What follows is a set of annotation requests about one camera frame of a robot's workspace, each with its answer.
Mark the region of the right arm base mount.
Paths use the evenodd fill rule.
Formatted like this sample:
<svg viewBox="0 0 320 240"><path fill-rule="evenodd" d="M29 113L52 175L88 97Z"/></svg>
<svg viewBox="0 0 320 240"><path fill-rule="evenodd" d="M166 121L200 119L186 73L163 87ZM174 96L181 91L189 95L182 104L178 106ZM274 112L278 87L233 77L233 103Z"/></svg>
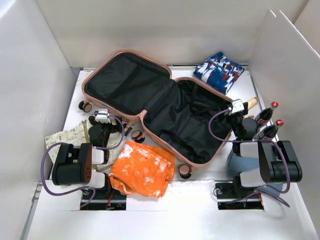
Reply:
<svg viewBox="0 0 320 240"><path fill-rule="evenodd" d="M216 181L213 195L218 210L264 210L260 193L256 193L253 187L242 187L233 181Z"/></svg>

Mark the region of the cola bottle red cap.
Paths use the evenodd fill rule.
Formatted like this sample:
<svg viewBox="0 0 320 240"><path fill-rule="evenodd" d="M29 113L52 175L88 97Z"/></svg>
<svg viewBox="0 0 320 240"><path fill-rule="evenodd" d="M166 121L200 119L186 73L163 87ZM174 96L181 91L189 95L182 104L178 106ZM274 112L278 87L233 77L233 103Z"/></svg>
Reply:
<svg viewBox="0 0 320 240"><path fill-rule="evenodd" d="M257 125L259 127L265 126L269 122L269 120L272 118L272 115L278 106L279 106L278 102L273 101L270 104L270 107L262 110L254 119Z"/></svg>
<svg viewBox="0 0 320 240"><path fill-rule="evenodd" d="M278 133L280 127L284 125L284 121L278 119L272 125L267 126L253 137L254 140L272 140Z"/></svg>

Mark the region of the beige cosmetic tube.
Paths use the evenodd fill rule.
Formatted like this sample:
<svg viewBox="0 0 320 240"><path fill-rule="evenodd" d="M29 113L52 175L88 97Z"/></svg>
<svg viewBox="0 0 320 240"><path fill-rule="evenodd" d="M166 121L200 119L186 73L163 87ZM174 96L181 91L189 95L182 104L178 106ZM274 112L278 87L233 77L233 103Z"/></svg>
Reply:
<svg viewBox="0 0 320 240"><path fill-rule="evenodd" d="M259 97L254 97L247 102L243 103L244 106L244 113L243 116L244 118L253 118L252 115L248 115L249 110L251 110L254 106L256 106L260 102Z"/></svg>

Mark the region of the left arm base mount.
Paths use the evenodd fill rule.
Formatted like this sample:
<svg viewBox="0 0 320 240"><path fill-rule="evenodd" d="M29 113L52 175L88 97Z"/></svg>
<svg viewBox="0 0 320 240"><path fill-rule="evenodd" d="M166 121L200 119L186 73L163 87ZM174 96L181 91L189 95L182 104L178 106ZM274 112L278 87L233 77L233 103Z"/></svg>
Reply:
<svg viewBox="0 0 320 240"><path fill-rule="evenodd" d="M97 189L95 196L92 197L92 192L83 192L80 202L81 211L125 211L127 206L127 196L120 193L118 190L111 188L110 190Z"/></svg>

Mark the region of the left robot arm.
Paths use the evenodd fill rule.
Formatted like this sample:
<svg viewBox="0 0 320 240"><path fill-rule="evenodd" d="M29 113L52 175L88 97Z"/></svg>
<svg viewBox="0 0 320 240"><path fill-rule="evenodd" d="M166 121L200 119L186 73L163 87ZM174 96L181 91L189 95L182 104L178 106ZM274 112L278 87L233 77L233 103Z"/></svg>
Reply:
<svg viewBox="0 0 320 240"><path fill-rule="evenodd" d="M62 137L52 142L49 151L54 161L51 179L56 186L80 186L92 188L100 198L111 194L107 175L93 167L111 162L110 153L119 147L124 136L122 118L107 114L96 114L83 120L79 126L56 134Z"/></svg>

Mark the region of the grey-blue cloth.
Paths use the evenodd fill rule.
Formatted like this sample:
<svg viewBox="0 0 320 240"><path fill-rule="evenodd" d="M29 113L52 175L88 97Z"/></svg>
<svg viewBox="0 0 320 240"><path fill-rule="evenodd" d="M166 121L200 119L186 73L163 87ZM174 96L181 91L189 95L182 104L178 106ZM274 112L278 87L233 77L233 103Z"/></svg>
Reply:
<svg viewBox="0 0 320 240"><path fill-rule="evenodd" d="M233 151L227 159L227 174L232 177L233 183L240 184L244 188L256 188L270 185L279 191L283 191L284 183L266 183L260 173L259 152L256 150L244 150L240 155Z"/></svg>

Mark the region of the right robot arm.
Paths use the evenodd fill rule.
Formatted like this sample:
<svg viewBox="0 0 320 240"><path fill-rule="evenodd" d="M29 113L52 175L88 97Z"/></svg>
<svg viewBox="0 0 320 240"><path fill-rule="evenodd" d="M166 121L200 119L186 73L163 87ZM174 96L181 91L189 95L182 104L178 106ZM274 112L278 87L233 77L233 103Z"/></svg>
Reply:
<svg viewBox="0 0 320 240"><path fill-rule="evenodd" d="M243 112L229 116L235 140L227 159L227 174L235 180L231 191L237 197L243 197L254 187L280 193L283 184L298 183L303 178L292 143L273 141L284 121L278 119L266 125L277 107L274 101L254 118L244 117Z"/></svg>

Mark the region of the orange white tie-dye garment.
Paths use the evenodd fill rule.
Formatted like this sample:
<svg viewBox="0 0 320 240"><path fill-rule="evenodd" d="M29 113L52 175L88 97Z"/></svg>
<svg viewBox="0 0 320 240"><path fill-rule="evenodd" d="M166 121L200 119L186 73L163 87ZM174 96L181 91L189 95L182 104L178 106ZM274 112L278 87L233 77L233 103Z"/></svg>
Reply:
<svg viewBox="0 0 320 240"><path fill-rule="evenodd" d="M163 197L174 178L175 159L162 147L128 140L110 169L110 184L124 195Z"/></svg>

